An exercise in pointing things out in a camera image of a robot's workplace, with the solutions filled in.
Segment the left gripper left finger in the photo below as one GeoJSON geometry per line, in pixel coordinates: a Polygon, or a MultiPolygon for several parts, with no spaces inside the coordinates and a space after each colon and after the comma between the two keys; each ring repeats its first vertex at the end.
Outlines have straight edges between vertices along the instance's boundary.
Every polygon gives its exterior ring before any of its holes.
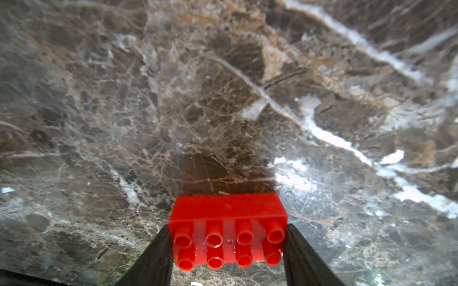
{"type": "Polygon", "coordinates": [[[169,286],[174,253],[168,225],[164,225],[116,286],[169,286]]]}

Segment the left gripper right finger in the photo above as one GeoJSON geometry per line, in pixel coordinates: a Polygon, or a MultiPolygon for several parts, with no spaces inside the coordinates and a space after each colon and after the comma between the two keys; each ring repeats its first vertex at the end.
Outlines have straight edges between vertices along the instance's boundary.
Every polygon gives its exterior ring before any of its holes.
{"type": "Polygon", "coordinates": [[[304,236],[288,224],[283,248],[288,286],[344,286],[304,236]]]}

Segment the red long lego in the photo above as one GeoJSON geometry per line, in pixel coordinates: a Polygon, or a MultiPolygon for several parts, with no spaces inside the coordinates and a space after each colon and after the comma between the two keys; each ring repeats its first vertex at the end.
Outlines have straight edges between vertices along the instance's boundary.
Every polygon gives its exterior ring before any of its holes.
{"type": "Polygon", "coordinates": [[[179,197],[168,222],[175,264],[184,272],[197,265],[277,266],[287,223],[276,193],[179,197]]]}

